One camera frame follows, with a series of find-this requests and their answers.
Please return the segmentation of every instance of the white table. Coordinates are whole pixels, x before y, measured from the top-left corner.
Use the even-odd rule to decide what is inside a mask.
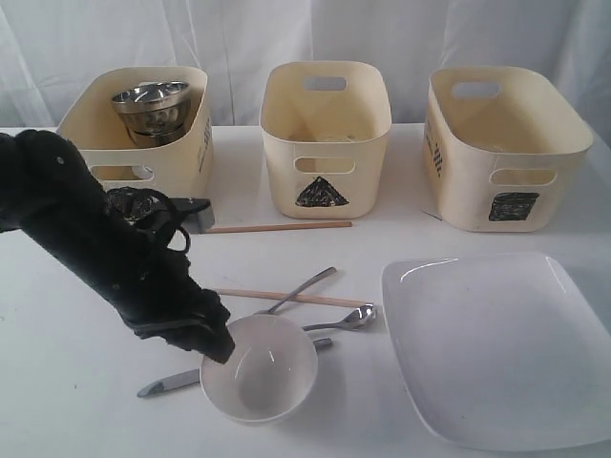
[[[213,138],[209,190],[218,224],[286,221],[270,200],[259,129],[219,127]],[[461,232],[425,215],[434,207],[421,142],[421,125],[393,128],[378,203],[354,227],[195,236],[192,276],[211,288],[288,291],[335,265],[343,272],[312,293],[381,303],[380,275],[394,260],[538,250],[565,266],[611,328],[611,151],[599,138],[554,221],[523,235]],[[445,444],[411,406],[383,320],[369,333],[333,333],[336,345],[320,355],[311,398],[275,427],[225,420],[198,387],[140,400],[143,385],[198,366],[200,356],[139,340],[110,305],[22,233],[0,236],[0,253],[2,457],[611,456],[611,442],[530,455]],[[269,305],[224,303],[235,317]],[[317,323],[346,313],[304,304],[284,315]]]

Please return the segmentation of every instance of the white backdrop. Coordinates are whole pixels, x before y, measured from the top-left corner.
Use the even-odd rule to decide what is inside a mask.
[[[54,126],[98,75],[189,65],[214,124],[256,124],[269,72],[359,60],[394,122],[422,121],[439,67],[515,65],[549,77],[611,143],[611,0],[0,0],[0,126]]]

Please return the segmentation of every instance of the cream plastic bin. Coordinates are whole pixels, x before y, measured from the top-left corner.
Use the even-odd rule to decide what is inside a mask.
[[[261,126],[274,204],[298,219],[374,205],[390,131],[382,75],[359,62],[294,62],[269,76]]]
[[[579,115],[538,73],[468,67],[431,77],[423,154],[439,214],[455,227],[542,228],[592,142]]]
[[[115,113],[116,93],[152,81],[186,81],[192,88],[186,134],[156,148],[138,148]],[[203,198],[213,144],[206,73],[191,67],[133,67],[98,77],[64,116],[57,132],[79,149],[105,189],[153,188],[170,198]]]

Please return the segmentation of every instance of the white plate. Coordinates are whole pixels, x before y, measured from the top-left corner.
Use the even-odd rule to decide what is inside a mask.
[[[511,451],[611,439],[611,337],[556,260],[397,262],[383,288],[403,378],[433,433]]]

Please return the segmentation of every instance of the bin handle hole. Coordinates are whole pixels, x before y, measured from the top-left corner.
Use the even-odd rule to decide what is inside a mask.
[[[306,91],[344,91],[348,82],[342,76],[306,76]]]
[[[90,171],[100,181],[152,181],[155,177],[145,165],[96,165]]]
[[[452,86],[454,98],[495,98],[500,94],[500,85],[494,81],[469,81]]]
[[[548,186],[558,174],[549,169],[499,169],[490,175],[498,186]]]
[[[356,168],[349,157],[297,157],[295,169],[302,174],[347,175]]]

